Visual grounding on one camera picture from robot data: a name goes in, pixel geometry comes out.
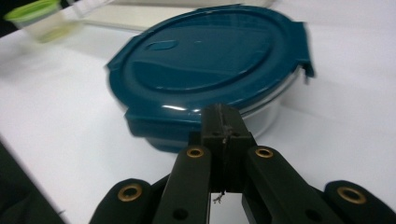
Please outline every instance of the food container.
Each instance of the food container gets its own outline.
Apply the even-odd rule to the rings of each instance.
[[[66,22],[60,11],[59,0],[39,0],[10,11],[5,20],[26,31],[38,42],[49,42],[67,35],[72,23]]]
[[[199,132],[201,109],[239,109],[257,136],[300,68],[313,76],[304,25],[262,7],[209,7],[134,37],[107,65],[134,136],[178,151]]]

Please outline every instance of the green container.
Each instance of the green container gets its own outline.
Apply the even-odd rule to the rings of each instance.
[[[12,21],[38,42],[49,42],[67,35],[70,25],[65,22],[59,0],[39,0],[10,11],[5,20]]]

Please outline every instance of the brass insert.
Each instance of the brass insert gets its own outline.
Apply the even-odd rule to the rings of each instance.
[[[142,195],[142,187],[138,184],[129,184],[119,191],[119,199],[125,203],[136,200]]]
[[[187,155],[191,158],[200,158],[204,156],[204,151],[198,147],[193,147],[187,150]]]
[[[337,189],[337,193],[344,200],[355,203],[355,204],[363,204],[367,202],[366,197],[358,190],[352,189],[349,187],[340,187]]]
[[[256,149],[256,155],[268,159],[274,156],[274,152],[268,148],[260,147]]]

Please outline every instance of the black metal bracket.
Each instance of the black metal bracket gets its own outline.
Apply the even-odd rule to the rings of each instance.
[[[242,193],[250,223],[396,223],[395,213],[366,189],[309,186],[273,148],[257,146],[238,110],[211,105],[169,176],[150,185],[128,179],[113,187],[91,223],[208,223],[210,193]]]

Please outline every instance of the green lid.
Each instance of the green lid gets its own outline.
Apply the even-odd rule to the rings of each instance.
[[[4,17],[6,21],[29,21],[56,9],[60,0],[39,0],[23,7],[17,7]]]

